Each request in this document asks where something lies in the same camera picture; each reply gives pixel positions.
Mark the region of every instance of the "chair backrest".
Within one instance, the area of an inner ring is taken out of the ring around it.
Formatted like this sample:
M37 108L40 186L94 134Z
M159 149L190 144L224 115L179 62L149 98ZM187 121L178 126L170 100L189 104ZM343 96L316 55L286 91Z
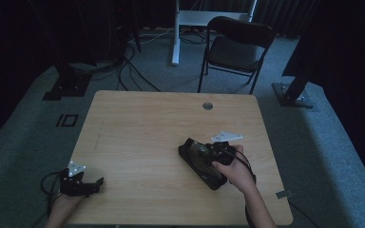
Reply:
M257 23L232 19L225 16L213 18L207 25L209 30L214 30L225 37L243 44L250 44L268 49L274 41L271 28Z

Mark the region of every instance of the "black device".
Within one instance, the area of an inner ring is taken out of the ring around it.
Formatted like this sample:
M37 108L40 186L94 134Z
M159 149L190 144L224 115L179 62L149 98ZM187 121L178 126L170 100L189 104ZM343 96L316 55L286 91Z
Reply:
M227 178L213 167L212 162L229 165L233 159L237 158L236 152L236 148L229 145L229 142L203 144L188 138L185 144L179 146L180 156L212 190L217 190L227 182ZM249 163L244 162L244 164L249 168L254 181L256 181L256 176L253 174Z
M104 182L104 178L98 179L93 183L83 183L82 177L84 172L78 173L77 175L70 177L68 174L68 168L64 169L60 174L61 187L59 192L70 197L80 197L99 193L100 186Z

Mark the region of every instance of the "black curtain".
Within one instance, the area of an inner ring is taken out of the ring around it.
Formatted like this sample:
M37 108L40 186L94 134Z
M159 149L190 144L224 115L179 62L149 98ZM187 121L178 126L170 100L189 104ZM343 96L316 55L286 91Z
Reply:
M298 38L306 28L319 0L259 0L253 22L271 27L276 34ZM175 1L139 0L140 28L173 28ZM248 12L251 0L181 0L181 10Z
M70 63L94 65L95 58L122 54L107 3L0 0L0 128L34 79L54 65L52 41L60 49L60 59ZM54 38L51 42L47 32Z
M283 75L323 87L365 165L365 1L322 0Z

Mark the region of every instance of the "small white object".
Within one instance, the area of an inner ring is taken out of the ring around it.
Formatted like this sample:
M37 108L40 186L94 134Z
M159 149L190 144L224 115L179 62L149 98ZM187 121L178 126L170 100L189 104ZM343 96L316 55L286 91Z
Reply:
M70 177L73 177L86 170L86 167L84 165L78 164L74 161L70 161L67 165L67 168L69 169L68 175Z
M211 138L212 142L219 142L219 143L233 140L240 140L240 139L242 139L241 134L235 134L226 131L221 131L221 133Z

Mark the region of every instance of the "metal stand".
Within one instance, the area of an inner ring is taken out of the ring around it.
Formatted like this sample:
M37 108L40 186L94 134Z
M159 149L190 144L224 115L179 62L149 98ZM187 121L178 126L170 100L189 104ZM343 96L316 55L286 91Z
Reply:
M60 75L50 92L46 92L43 101L60 101L63 96L66 97L83 97L85 96L91 74L78 75L72 72L70 78L73 82L70 84L64 82L64 77Z
M281 106L305 107L308 109L316 108L316 106L310 100L310 98L305 90L302 90L301 94L295 99L288 98L287 91L288 91L289 86L290 86L289 84L281 84L281 83L272 84L272 87L274 88L274 90L278 96L279 103Z

